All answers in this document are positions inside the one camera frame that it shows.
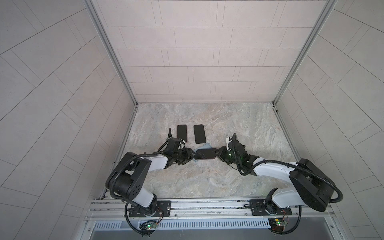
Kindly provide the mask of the purple phone black screen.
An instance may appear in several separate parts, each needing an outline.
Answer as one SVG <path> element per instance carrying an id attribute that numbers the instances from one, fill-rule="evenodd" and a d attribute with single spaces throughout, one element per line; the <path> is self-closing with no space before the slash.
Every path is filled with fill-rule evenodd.
<path id="1" fill-rule="evenodd" d="M 187 125 L 177 125 L 177 138 L 188 141 Z"/>

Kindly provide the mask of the light blue phone case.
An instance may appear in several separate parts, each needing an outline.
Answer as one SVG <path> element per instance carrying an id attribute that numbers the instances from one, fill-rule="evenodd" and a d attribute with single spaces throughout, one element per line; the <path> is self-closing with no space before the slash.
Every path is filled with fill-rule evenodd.
<path id="1" fill-rule="evenodd" d="M 200 147 L 194 149 L 194 152 L 196 153 L 197 150 L 212 149 L 212 148 L 213 148 L 213 147 L 211 146 L 210 143 L 205 143 L 205 144 L 203 144 L 202 146 L 200 146 Z"/>

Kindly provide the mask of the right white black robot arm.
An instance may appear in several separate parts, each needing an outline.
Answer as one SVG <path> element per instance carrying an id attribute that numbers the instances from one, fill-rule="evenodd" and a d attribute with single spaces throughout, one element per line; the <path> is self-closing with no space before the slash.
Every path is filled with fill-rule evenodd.
<path id="1" fill-rule="evenodd" d="M 222 162 L 236 165 L 242 176 L 264 176 L 289 183 L 284 189 L 272 189 L 262 203 L 255 209 L 269 215 L 277 215 L 291 206 L 308 206 L 315 211 L 324 212 L 336 192 L 335 184 L 311 161 L 301 159 L 296 163 L 267 160 L 250 155 L 236 136 L 226 139 L 227 145 L 215 151 Z"/>

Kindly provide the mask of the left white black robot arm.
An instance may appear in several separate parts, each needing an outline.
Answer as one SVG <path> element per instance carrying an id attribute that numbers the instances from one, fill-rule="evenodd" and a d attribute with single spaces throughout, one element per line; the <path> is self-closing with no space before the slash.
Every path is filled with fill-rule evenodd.
<path id="1" fill-rule="evenodd" d="M 106 180 L 110 196 L 139 206 L 145 215 L 152 215 L 157 208 L 157 196 L 144 188 L 148 172 L 164 170 L 170 166 L 185 165 L 196 153 L 186 147 L 182 139 L 169 137 L 151 154 L 127 152 Z"/>

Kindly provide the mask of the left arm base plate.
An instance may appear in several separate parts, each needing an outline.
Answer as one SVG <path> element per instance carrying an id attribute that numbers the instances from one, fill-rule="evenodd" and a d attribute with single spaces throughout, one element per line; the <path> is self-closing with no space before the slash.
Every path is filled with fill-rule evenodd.
<path id="1" fill-rule="evenodd" d="M 157 201 L 154 200 L 148 207 L 141 205 L 133 205 L 128 207 L 129 217 L 169 217 L 171 210 L 171 201 Z"/>

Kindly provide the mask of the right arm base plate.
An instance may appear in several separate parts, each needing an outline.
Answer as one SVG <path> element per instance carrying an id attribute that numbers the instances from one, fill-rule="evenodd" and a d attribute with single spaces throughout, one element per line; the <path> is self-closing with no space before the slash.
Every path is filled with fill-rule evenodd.
<path id="1" fill-rule="evenodd" d="M 292 215 L 291 208 L 280 208 L 273 201 L 250 200 L 250 209 L 253 216 L 283 216 Z"/>

